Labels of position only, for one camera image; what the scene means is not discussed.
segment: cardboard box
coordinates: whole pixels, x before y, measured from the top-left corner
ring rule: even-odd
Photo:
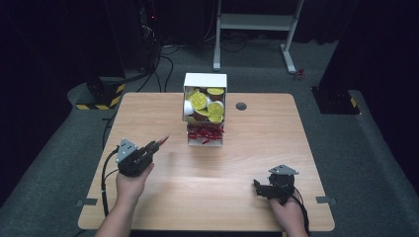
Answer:
[[[226,93],[226,74],[186,74],[183,121],[187,122],[189,145],[222,145]]]

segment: metal bracket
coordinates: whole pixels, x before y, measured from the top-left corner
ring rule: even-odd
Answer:
[[[292,169],[286,165],[279,165],[277,167],[274,167],[272,169],[269,170],[269,172],[271,172],[272,174],[276,174],[276,175],[297,175],[299,174],[298,171],[296,171],[295,169]]]
[[[137,145],[123,138],[121,140],[121,145],[118,151],[116,162],[117,163],[122,162],[123,160],[125,160],[126,157],[132,154],[132,152],[134,152],[136,149],[138,149]]]

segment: hazard tape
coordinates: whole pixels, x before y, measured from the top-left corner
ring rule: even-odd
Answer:
[[[79,110],[84,110],[84,111],[87,111],[87,110],[102,110],[102,111],[104,111],[104,110],[113,109],[118,104],[118,102],[120,101],[121,94],[123,93],[123,89],[124,89],[125,86],[126,86],[126,84],[120,85],[117,88],[115,94],[112,95],[112,96],[109,96],[110,98],[107,99],[108,101],[106,103],[103,103],[103,104],[76,104],[76,108],[79,109]]]

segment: yellow and black tape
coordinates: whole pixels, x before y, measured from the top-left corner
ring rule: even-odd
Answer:
[[[79,110],[110,110],[113,109],[121,99],[121,94],[126,84],[118,86],[114,92],[106,95],[101,103],[77,103],[76,108]]]

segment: cable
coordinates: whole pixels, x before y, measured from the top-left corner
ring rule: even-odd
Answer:
[[[108,198],[107,198],[107,195],[106,195],[106,184],[105,184],[105,180],[106,180],[106,178],[105,178],[106,167],[108,166],[108,162],[111,159],[111,157],[113,155],[117,154],[119,149],[120,149],[120,147],[117,146],[117,148],[115,150],[113,150],[111,152],[111,154],[109,154],[109,156],[105,160],[104,167],[102,169],[101,192],[102,192],[102,204],[104,206],[105,216],[107,216],[109,214]]]
[[[294,188],[294,189],[298,192],[299,197],[301,198],[301,201],[299,201],[299,199],[296,198],[294,195],[291,195],[291,197],[296,201],[296,203],[298,203],[299,207],[301,208],[302,217],[304,219],[304,229],[305,229],[305,232],[307,233],[307,235],[310,236],[310,230],[309,230],[309,227],[308,227],[309,226],[309,220],[308,220],[307,209],[305,209],[304,202],[302,200],[302,195],[299,193],[299,190],[297,188]]]
[[[171,51],[171,52],[162,53],[161,55],[169,55],[169,54],[175,53],[175,52],[177,52],[181,48],[178,43],[173,44],[173,45],[164,45],[163,47],[164,48],[176,47],[176,49],[173,50],[173,51]]]
[[[141,78],[144,78],[148,74],[149,74],[149,71],[146,71],[146,72],[143,72],[139,75],[129,77],[129,78],[126,78],[126,79],[123,79],[123,80],[120,80],[120,81],[116,81],[114,83],[111,83],[110,85],[122,85],[122,84],[125,84],[125,83],[128,83],[128,82],[131,82],[131,81],[136,81],[136,80],[139,80]]]
[[[298,193],[298,195],[299,195],[299,198],[301,198],[301,204],[304,204],[304,200],[302,199],[302,195],[299,193],[299,190],[296,188],[296,187],[293,187],[295,190],[296,190],[296,192]]]
[[[232,43],[243,43],[243,45],[236,50],[228,50],[228,49],[226,49],[225,47],[222,47],[222,46],[220,48],[223,49],[224,51],[227,51],[227,52],[238,52],[238,51],[243,50],[247,45],[247,40],[246,40],[245,37],[241,38],[241,41],[236,41],[235,38],[229,38],[229,41],[232,42]]]
[[[105,138],[106,138],[106,131],[109,129],[109,128],[111,128],[111,126],[109,126],[109,124],[111,123],[111,121],[115,118],[115,116],[117,115],[117,112],[115,112],[112,116],[111,116],[111,118],[103,118],[102,120],[106,120],[107,121],[107,123],[106,123],[106,126],[105,126],[105,129],[104,129],[104,133],[103,133],[103,135],[102,135],[102,149],[105,149]]]
[[[81,234],[83,234],[84,232],[86,232],[87,230],[80,230],[79,232],[77,232],[77,234],[73,235],[73,237],[77,237],[80,236]]]
[[[113,171],[113,172],[111,172],[111,173],[109,173],[106,177],[105,177],[105,181],[106,181],[106,179],[108,179],[108,177],[110,176],[110,175],[112,175],[112,174],[114,174],[115,172],[117,172],[119,169],[117,169],[117,170],[115,170],[115,171]]]
[[[166,57],[166,56],[161,56],[161,57],[163,57],[163,58],[165,58],[165,59],[167,59],[167,60],[169,60],[169,62],[171,63],[171,65],[172,65],[172,68],[170,69],[170,72],[169,72],[169,74],[167,75],[167,77],[166,77],[166,81],[164,82],[164,92],[167,92],[166,91],[166,88],[167,88],[167,82],[169,81],[169,77],[172,75],[172,72],[173,72],[173,61],[172,61],[172,59],[170,59],[170,58],[168,58],[168,57]]]
[[[156,76],[156,79],[157,79],[158,91],[161,92],[160,77],[158,76],[157,71],[154,71],[154,75]]]
[[[148,80],[150,80],[150,78],[151,78],[151,76],[154,74],[154,71],[153,71],[153,73],[150,73],[150,75],[148,75],[148,77],[147,77],[147,79],[145,80],[145,82],[144,83],[142,83],[142,85],[141,85],[141,87],[139,87],[139,89],[138,90],[136,90],[136,92],[139,92],[144,86],[145,86],[145,84],[147,84],[147,82],[148,82]]]
[[[215,0],[212,1],[212,15],[210,17],[210,22],[209,22],[209,30],[207,31],[206,35],[203,38],[203,41],[206,40],[206,37],[210,34],[210,29],[212,28],[212,22],[213,22],[213,15],[215,12]]]

